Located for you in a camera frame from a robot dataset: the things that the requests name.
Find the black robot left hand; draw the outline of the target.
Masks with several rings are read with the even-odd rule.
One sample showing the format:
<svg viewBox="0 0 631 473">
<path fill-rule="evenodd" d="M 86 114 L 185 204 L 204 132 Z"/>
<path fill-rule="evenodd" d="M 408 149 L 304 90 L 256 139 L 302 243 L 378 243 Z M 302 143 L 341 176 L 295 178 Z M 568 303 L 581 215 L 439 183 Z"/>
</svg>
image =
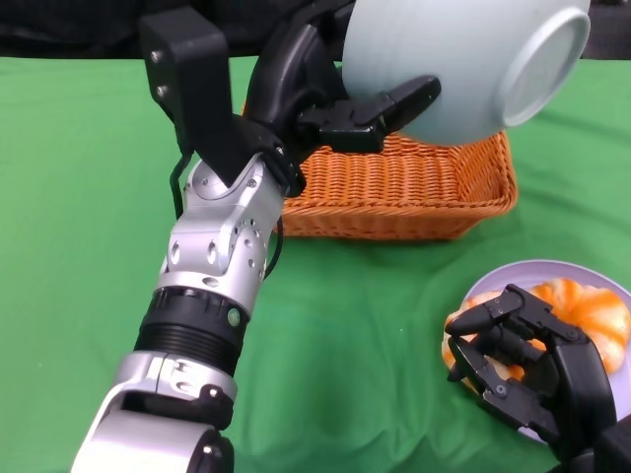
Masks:
<svg viewBox="0 0 631 473">
<path fill-rule="evenodd" d="M 350 97 L 336 63 L 354 7 L 311 2 L 274 33 L 255 64 L 244 116 L 265 128 L 262 150 L 287 197 L 304 191 L 300 166 L 317 149 L 378 153 L 389 134 L 440 96 L 440 80 L 421 75 L 364 99 Z"/>
</svg>

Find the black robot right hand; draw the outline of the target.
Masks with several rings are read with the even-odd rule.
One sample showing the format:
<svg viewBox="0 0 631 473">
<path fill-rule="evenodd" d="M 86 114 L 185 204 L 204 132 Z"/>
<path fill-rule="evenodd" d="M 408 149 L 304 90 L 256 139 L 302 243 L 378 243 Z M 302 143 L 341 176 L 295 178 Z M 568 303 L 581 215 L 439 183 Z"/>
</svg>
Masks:
<svg viewBox="0 0 631 473">
<path fill-rule="evenodd" d="M 612 390 L 594 342 L 532 293 L 508 285 L 447 323 L 456 363 L 491 415 L 527 428 L 568 461 L 593 449 L 617 421 Z"/>
</svg>

